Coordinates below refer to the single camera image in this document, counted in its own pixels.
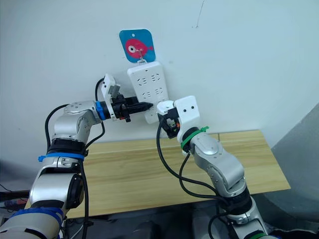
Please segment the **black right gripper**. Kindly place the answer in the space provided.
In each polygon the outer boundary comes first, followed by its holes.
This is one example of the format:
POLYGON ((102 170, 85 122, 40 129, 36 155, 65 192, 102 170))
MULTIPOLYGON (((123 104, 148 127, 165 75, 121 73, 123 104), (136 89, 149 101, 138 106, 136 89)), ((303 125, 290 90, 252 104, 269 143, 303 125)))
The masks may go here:
POLYGON ((162 116, 162 129, 166 132, 169 139, 177 137, 179 132, 179 120, 176 108, 170 109, 162 116))

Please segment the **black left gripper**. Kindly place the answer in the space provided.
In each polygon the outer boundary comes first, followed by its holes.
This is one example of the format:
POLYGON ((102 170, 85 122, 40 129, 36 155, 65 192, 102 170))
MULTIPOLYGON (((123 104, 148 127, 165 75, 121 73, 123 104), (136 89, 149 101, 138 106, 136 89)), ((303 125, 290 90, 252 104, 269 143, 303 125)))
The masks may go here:
POLYGON ((131 121, 131 114, 145 112, 152 106, 153 103, 139 102, 137 97, 125 98, 120 93, 118 93, 116 97, 112 98, 112 108, 116 119, 125 120, 126 122, 131 121))

